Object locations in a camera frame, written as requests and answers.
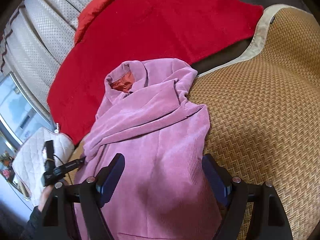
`red fabric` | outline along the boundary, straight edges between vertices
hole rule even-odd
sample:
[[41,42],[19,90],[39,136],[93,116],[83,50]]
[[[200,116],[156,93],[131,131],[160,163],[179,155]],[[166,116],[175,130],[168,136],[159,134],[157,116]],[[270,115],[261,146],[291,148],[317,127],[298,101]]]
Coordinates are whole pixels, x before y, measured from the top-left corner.
[[81,41],[92,21],[114,0],[92,0],[78,16],[78,28],[75,34],[75,45]]
[[54,121],[78,143],[95,121],[105,76],[123,61],[178,58],[191,65],[252,37],[262,13],[239,0],[115,0],[60,67],[48,96]]

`dark sleeve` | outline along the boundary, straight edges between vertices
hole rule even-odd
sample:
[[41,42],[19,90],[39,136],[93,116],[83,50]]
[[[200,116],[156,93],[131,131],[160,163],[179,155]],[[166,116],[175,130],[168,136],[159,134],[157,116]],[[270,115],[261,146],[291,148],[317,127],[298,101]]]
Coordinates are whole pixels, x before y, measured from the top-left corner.
[[38,210],[38,207],[33,209],[33,212],[30,215],[30,219],[20,236],[20,240],[33,240],[35,237],[36,229],[40,221],[41,212]]

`curtain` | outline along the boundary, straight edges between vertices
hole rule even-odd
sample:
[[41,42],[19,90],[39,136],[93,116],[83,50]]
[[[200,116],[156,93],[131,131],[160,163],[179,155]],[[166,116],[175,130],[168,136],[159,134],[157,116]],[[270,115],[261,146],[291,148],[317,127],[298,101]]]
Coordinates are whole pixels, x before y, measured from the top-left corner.
[[50,86],[74,46],[77,17],[90,1],[24,0],[3,30],[1,72],[12,72],[47,117]]

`pink corduroy jacket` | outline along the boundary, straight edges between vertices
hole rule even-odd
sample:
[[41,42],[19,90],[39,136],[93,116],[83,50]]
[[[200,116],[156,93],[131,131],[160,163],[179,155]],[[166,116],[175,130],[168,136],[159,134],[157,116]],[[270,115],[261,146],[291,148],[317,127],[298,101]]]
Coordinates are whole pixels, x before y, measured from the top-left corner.
[[[207,107],[186,97],[196,74],[181,60],[155,59],[126,61],[105,79],[105,96],[85,138],[86,165],[76,183],[97,175],[116,153],[124,155],[124,172],[101,209],[115,239],[210,240],[220,224],[201,167],[210,127]],[[112,89],[124,76],[132,82],[126,92]],[[85,240],[79,206],[76,215]]]

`white quilted cushion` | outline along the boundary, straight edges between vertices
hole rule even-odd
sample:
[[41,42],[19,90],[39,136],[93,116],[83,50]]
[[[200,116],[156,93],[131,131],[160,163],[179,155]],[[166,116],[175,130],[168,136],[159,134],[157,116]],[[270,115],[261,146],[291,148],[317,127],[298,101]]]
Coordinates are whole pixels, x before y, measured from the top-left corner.
[[[68,136],[63,133],[55,134],[48,129],[41,127],[31,136],[19,149],[12,167],[16,175],[26,186],[33,206],[39,204],[41,193],[44,189],[41,183],[44,170],[44,158],[42,149],[46,141],[53,140],[54,154],[57,155],[63,163],[68,162],[74,145]],[[62,163],[55,157],[56,166]]]

